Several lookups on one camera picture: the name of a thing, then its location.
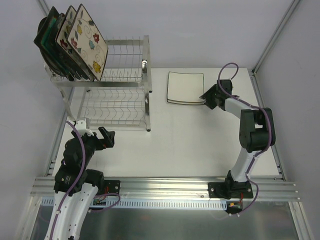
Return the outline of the round silver-rimmed cream plate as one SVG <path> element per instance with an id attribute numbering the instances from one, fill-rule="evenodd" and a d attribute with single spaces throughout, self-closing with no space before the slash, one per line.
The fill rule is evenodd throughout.
<path id="1" fill-rule="evenodd" d="M 47 17 L 44 17 L 38 25 L 37 28 L 37 34 L 40 33 L 41 28 L 43 27 L 45 21 L 46 21 Z M 56 75 L 59 75 L 61 77 L 66 77 L 66 75 L 60 70 L 60 68 L 58 66 L 55 65 L 55 63 L 50 59 L 50 57 L 40 49 L 40 54 L 44 60 L 44 62 L 47 64 L 47 66 L 50 68 L 50 70 L 55 73 Z"/>

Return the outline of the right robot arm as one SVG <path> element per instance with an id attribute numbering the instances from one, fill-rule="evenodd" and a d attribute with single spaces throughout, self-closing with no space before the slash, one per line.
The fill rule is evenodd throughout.
<path id="1" fill-rule="evenodd" d="M 236 163 L 223 182 L 208 183 L 208 194 L 210 198 L 226 200 L 252 199 L 252 170 L 260 155 L 276 142 L 273 113 L 268 107 L 254 106 L 232 95 L 232 88 L 231 80 L 218 80 L 200 96 L 211 110 L 219 107 L 240 120 L 238 137 L 241 150 Z"/>

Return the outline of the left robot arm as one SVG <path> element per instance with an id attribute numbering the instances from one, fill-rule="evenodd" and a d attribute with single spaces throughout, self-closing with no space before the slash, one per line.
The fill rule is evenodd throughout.
<path id="1" fill-rule="evenodd" d="M 61 165 L 54 177 L 54 203 L 46 240 L 78 240 L 91 202 L 105 190 L 104 174 L 88 169 L 96 151 L 113 148 L 115 132 L 104 127 L 95 132 L 80 133 L 73 128 L 72 138 L 64 145 Z"/>

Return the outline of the dark square teal-centre plate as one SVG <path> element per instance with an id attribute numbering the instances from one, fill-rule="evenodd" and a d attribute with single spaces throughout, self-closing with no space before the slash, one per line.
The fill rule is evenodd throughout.
<path id="1" fill-rule="evenodd" d="M 62 70 L 62 66 L 59 64 L 57 59 L 57 54 L 55 53 L 54 47 L 54 27 L 58 20 L 60 13 L 57 11 L 55 7 L 52 7 L 47 15 L 46 21 L 44 22 L 40 33 L 36 35 L 34 39 L 34 44 L 45 52 L 49 58 L 54 62 L 54 64 L 59 67 L 60 71 Z"/>

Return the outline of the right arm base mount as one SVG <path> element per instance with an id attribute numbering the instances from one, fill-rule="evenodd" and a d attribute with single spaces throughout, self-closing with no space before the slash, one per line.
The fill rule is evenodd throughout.
<path id="1" fill-rule="evenodd" d="M 208 194 L 210 198 L 221 199 L 253 199 L 252 185 L 246 182 L 209 182 Z"/>

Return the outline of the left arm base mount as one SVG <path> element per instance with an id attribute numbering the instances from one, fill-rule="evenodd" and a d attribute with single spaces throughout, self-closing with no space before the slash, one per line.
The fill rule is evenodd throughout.
<path id="1" fill-rule="evenodd" d="M 116 193 L 119 194 L 121 189 L 121 181 L 120 180 L 111 180 L 105 179 L 103 183 L 103 193 L 104 194 L 111 194 Z"/>

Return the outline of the cream floral square plate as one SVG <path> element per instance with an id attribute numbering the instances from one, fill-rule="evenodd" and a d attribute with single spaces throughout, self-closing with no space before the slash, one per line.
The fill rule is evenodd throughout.
<path id="1" fill-rule="evenodd" d="M 74 52 L 72 45 L 68 43 L 67 36 L 71 31 L 71 24 L 75 17 L 76 10 L 70 5 L 64 15 L 62 20 L 61 27 L 56 35 L 55 41 L 62 49 L 60 56 L 63 59 L 64 65 L 68 70 L 68 74 L 70 75 L 68 79 L 73 81 L 73 78 L 78 80 L 80 79 L 88 79 L 86 73 L 82 70 L 82 68 L 78 65 L 79 58 L 78 55 Z"/>

